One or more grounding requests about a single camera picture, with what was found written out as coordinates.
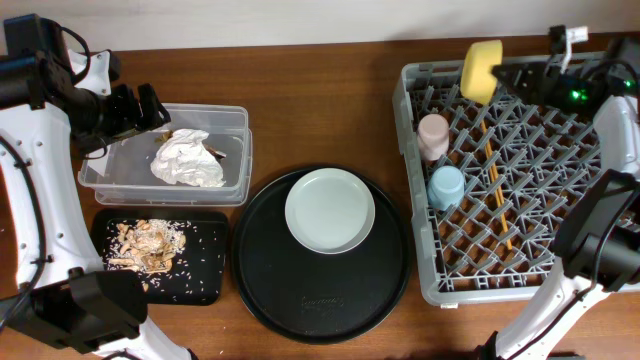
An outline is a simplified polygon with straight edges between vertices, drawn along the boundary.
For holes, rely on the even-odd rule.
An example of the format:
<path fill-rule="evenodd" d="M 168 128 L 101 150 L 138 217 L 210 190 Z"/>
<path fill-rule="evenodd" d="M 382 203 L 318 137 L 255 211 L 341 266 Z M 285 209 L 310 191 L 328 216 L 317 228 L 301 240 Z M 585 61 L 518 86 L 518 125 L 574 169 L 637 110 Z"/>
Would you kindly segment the pink cup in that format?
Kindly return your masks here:
<path fill-rule="evenodd" d="M 448 121 L 439 114 L 424 116 L 418 124 L 417 141 L 423 160 L 438 160 L 449 148 Z"/>

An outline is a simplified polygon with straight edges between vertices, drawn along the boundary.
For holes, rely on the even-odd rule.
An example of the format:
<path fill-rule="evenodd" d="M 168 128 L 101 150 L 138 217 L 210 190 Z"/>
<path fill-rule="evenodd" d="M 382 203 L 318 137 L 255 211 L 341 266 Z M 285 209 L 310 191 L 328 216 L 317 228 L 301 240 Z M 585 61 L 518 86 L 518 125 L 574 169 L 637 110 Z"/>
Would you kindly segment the food scraps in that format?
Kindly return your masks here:
<path fill-rule="evenodd" d="M 141 275 L 147 292 L 160 285 L 160 276 L 169 277 L 175 257 L 186 248 L 187 236 L 176 222 L 137 219 L 116 222 L 107 240 L 106 269 Z"/>

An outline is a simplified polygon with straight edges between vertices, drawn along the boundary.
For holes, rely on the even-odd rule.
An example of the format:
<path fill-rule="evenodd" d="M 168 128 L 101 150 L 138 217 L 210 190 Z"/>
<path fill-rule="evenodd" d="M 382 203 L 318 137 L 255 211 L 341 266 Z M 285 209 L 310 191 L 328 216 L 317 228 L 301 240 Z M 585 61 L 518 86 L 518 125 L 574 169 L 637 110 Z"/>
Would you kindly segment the blue cup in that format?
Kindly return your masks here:
<path fill-rule="evenodd" d="M 430 206 L 439 211 L 458 206 L 464 197 L 464 187 L 464 175 L 459 169 L 453 166 L 439 167 L 427 186 Z"/>

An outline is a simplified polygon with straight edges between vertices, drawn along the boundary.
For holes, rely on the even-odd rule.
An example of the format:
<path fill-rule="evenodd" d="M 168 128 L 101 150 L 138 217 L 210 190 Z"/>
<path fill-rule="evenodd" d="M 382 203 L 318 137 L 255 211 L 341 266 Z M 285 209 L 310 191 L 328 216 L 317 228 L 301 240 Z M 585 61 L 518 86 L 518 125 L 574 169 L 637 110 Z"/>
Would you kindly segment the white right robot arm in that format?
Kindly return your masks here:
<path fill-rule="evenodd" d="M 612 40 L 603 59 L 576 75 L 572 46 L 585 27 L 550 28 L 550 56 L 506 64 L 499 40 L 467 51 L 462 95 L 489 104 L 498 85 L 523 102 L 590 117 L 603 175 L 566 215 L 552 242 L 551 272 L 520 315 L 476 349 L 479 359 L 545 359 L 594 305 L 639 281 L 639 235 L 619 225 L 639 218 L 639 41 Z"/>

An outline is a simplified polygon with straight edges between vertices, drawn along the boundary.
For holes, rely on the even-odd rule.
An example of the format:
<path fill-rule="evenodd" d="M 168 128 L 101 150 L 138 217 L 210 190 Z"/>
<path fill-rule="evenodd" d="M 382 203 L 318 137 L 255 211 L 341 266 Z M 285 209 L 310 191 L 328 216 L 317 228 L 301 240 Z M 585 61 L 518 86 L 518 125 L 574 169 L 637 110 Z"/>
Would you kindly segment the yellow bowl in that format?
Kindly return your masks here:
<path fill-rule="evenodd" d="M 501 40 L 473 43 L 463 64 L 460 81 L 462 96 L 481 105 L 489 104 L 497 87 L 492 69 L 502 63 L 502 58 Z"/>

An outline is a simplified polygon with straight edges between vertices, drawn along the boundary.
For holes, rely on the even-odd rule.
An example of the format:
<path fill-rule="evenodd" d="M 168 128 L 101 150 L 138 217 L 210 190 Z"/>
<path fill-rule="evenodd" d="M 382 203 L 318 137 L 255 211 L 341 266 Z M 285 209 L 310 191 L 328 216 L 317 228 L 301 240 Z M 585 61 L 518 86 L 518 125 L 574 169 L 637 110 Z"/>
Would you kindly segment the white napkin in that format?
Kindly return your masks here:
<path fill-rule="evenodd" d="M 152 174 L 170 185 L 222 187 L 223 168 L 204 144 L 208 137 L 208 132 L 198 129 L 171 131 L 150 164 Z"/>

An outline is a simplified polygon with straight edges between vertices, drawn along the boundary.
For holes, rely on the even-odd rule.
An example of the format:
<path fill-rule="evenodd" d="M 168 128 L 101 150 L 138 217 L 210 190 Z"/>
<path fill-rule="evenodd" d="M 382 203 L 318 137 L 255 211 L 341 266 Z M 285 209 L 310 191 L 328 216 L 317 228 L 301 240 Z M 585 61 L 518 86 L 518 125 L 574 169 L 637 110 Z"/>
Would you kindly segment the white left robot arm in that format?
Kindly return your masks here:
<path fill-rule="evenodd" d="M 170 115 L 148 84 L 119 83 L 109 51 L 75 53 L 68 28 L 7 19 L 1 62 L 1 172 L 17 243 L 17 295 L 1 324 L 56 349 L 114 359 L 189 359 L 151 320 L 129 270 L 108 271 L 87 230 L 71 155 L 105 151 Z"/>

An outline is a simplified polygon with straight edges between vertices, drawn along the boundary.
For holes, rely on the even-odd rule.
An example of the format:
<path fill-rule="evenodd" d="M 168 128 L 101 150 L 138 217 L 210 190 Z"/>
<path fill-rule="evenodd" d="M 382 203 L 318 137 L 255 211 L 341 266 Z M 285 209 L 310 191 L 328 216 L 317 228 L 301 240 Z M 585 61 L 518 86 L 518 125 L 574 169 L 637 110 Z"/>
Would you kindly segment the grey plate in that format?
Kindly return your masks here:
<path fill-rule="evenodd" d="M 337 255 L 366 239 L 376 209 L 372 191 L 358 176 L 343 169 L 320 168 L 294 183 L 284 214 L 290 233 L 302 246 Z"/>

